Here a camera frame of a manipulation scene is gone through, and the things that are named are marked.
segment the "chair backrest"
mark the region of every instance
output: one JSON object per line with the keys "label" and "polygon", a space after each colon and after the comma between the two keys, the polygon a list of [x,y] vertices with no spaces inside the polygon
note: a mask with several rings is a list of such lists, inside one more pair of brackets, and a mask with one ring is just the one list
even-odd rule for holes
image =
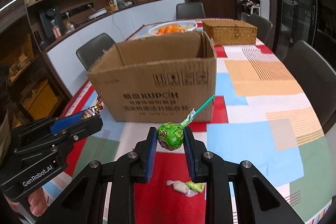
{"label": "chair backrest", "polygon": [[91,65],[104,54],[103,50],[107,51],[114,44],[115,41],[107,33],[102,33],[80,47],[76,55],[85,69],[89,70]]}
{"label": "chair backrest", "polygon": [[176,5],[176,19],[205,18],[202,2],[181,3]]}
{"label": "chair backrest", "polygon": [[247,17],[246,22],[257,27],[257,38],[266,43],[273,27],[272,22],[256,14],[251,14]]}
{"label": "chair backrest", "polygon": [[240,14],[240,19],[241,19],[242,21],[246,21],[246,22],[247,22],[248,17],[249,17],[249,15],[248,15],[247,13],[242,12],[242,13]]}
{"label": "chair backrest", "polygon": [[283,64],[307,95],[326,133],[325,125],[336,111],[336,71],[302,40],[288,51]]}

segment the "kitchen cabinet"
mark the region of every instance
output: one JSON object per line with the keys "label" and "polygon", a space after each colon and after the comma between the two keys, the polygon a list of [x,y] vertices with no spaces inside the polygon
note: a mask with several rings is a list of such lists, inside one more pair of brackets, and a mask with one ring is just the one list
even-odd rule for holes
{"label": "kitchen cabinet", "polygon": [[159,21],[156,14],[155,2],[132,7],[129,11],[135,30],[139,29],[142,25],[152,24]]}
{"label": "kitchen cabinet", "polygon": [[184,3],[184,0],[160,0],[154,2],[157,22],[176,20],[176,5],[181,3]]}
{"label": "kitchen cabinet", "polygon": [[52,48],[48,57],[74,95],[87,80],[86,70],[76,55],[78,48],[102,33],[107,33],[115,42],[121,42],[142,25],[176,20],[176,5],[179,3],[184,3],[184,0],[160,0],[116,12],[73,33]]}
{"label": "kitchen cabinet", "polygon": [[91,39],[95,38],[103,32],[104,30],[100,25],[100,20],[98,20],[79,30],[77,33],[80,37],[80,40],[82,41],[82,44],[85,44],[86,42],[90,41]]}
{"label": "kitchen cabinet", "polygon": [[98,22],[103,32],[112,37],[115,42],[124,41],[135,32],[129,9],[105,17]]}
{"label": "kitchen cabinet", "polygon": [[59,77],[72,95],[87,80],[86,70],[76,55],[83,45],[78,33],[72,34],[47,54]]}

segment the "bottle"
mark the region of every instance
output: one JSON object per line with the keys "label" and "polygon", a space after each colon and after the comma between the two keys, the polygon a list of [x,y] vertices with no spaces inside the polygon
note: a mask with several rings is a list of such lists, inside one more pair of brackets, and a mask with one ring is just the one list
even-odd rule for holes
{"label": "bottle", "polygon": [[38,45],[40,46],[40,49],[43,51],[46,47],[48,47],[48,44],[46,42],[44,42],[42,39],[41,39],[41,36],[40,36],[40,33],[39,31],[35,31],[34,32],[34,36],[36,38],[36,41],[38,43]]}
{"label": "bottle", "polygon": [[52,32],[54,33],[55,39],[61,37],[62,34],[61,34],[60,30],[59,30],[59,27],[56,25],[54,19],[51,21],[51,25],[52,25]]}

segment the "human hand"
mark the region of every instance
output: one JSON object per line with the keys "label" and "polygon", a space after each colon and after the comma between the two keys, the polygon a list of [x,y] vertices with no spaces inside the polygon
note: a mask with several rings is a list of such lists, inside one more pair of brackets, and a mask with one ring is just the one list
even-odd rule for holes
{"label": "human hand", "polygon": [[[17,206],[18,202],[11,202],[8,198],[6,198],[9,205],[13,209],[14,212],[20,213]],[[47,202],[44,197],[44,192],[42,188],[37,189],[35,192],[31,193],[28,196],[28,203],[30,204],[30,211],[34,216],[41,216],[45,210],[48,208]]]}

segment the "dining table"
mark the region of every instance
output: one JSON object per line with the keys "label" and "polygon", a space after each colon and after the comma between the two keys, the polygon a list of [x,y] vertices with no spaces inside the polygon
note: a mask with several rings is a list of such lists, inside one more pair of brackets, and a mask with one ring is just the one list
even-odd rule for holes
{"label": "dining table", "polygon": [[[196,31],[203,31],[196,20]],[[128,39],[149,36],[156,24],[144,25]],[[255,45],[215,47],[217,75],[211,122],[192,122],[195,139],[226,161],[249,160],[271,182],[305,223],[316,224],[332,201],[332,165],[319,120],[295,78],[273,52]],[[87,80],[62,117],[93,106],[97,93]],[[118,122],[105,108],[102,130],[74,144],[68,168],[43,186],[48,204],[90,161],[107,163],[132,151],[159,123]],[[193,197],[167,186],[167,180],[190,181],[184,149],[157,146],[152,178],[134,185],[137,224],[201,224],[205,191]],[[109,191],[104,208],[107,223]],[[237,210],[232,184],[234,223]]]}

